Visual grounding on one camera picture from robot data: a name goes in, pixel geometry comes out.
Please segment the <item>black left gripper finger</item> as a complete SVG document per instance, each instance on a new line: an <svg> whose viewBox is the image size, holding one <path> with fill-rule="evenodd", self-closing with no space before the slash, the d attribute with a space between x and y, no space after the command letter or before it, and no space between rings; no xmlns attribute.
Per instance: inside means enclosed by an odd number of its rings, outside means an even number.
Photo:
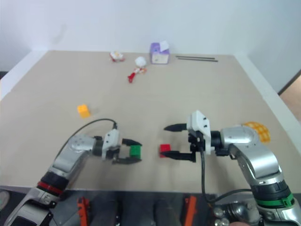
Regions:
<svg viewBox="0 0 301 226"><path fill-rule="evenodd" d="M125 146L135 146L135 145L138 145L138 146L142 146L141 143L137 142L137 141L134 141L132 139L126 139L126 138L123 138L122 141L121 141L121 144L122 145L125 145Z"/></svg>
<svg viewBox="0 0 301 226"><path fill-rule="evenodd" d="M136 157L113 158L112 164L135 164L142 160Z"/></svg>

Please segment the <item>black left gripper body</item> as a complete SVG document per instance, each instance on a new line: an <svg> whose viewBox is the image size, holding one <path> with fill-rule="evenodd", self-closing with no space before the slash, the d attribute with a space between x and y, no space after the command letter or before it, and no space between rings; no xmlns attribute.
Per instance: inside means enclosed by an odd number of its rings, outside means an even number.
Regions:
<svg viewBox="0 0 301 226"><path fill-rule="evenodd" d="M119 157L120 146L111 147L107 151L107 160L112 160L112 163L125 163L125 159Z"/></svg>

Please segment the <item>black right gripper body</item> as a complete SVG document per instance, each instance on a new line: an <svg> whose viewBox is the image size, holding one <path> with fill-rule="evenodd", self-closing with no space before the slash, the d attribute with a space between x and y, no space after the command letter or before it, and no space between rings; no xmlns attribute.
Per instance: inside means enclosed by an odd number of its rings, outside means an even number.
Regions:
<svg viewBox="0 0 301 226"><path fill-rule="evenodd" d="M196 153L200 153L201 162L204 160L204 135L200 131L188 133L188 142L190 143L191 162L196 162Z"/></svg>

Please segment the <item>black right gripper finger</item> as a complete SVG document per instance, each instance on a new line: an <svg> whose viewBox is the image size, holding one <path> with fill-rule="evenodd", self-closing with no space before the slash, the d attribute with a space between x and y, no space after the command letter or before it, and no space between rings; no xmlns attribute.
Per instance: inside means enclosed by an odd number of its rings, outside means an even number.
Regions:
<svg viewBox="0 0 301 226"><path fill-rule="evenodd" d="M181 153L179 151L168 151L168 152L162 152L160 154L164 157L174 159L174 160L196 162L195 153Z"/></svg>
<svg viewBox="0 0 301 226"><path fill-rule="evenodd" d="M187 125L186 123L177 123L177 124L172 124L164 127L165 131L170 131L170 132L182 132L187 130Z"/></svg>

